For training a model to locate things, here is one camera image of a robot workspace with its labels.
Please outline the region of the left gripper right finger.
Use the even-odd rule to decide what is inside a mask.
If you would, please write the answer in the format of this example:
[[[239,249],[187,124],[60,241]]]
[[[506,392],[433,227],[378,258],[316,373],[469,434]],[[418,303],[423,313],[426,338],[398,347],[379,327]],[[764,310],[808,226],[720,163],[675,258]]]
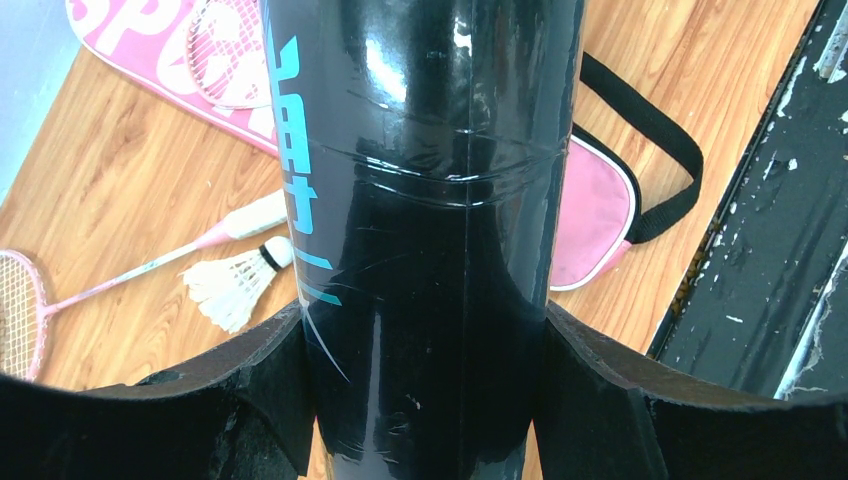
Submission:
[[[847,398],[721,387],[547,308],[534,427],[547,479],[843,479]]]

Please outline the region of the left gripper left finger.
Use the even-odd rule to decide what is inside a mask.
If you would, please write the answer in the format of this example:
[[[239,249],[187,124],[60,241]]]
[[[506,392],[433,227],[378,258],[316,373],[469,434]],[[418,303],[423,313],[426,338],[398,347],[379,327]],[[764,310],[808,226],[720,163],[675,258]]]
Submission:
[[[1,379],[5,479],[295,479],[313,436],[301,310],[134,385]]]

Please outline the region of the white shuttlecock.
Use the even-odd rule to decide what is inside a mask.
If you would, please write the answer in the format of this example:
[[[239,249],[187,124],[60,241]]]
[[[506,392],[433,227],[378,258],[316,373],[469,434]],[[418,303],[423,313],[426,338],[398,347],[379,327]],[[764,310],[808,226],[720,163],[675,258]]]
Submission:
[[[254,250],[198,262],[180,277],[200,313],[226,333],[235,334],[248,324],[263,293],[293,257],[291,240],[274,236]]]

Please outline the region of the black shuttlecock tube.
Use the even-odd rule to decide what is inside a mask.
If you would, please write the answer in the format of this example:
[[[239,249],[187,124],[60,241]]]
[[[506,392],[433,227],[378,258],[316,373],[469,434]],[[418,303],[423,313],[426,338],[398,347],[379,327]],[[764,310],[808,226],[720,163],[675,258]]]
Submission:
[[[259,5],[332,479],[517,479],[582,1]]]

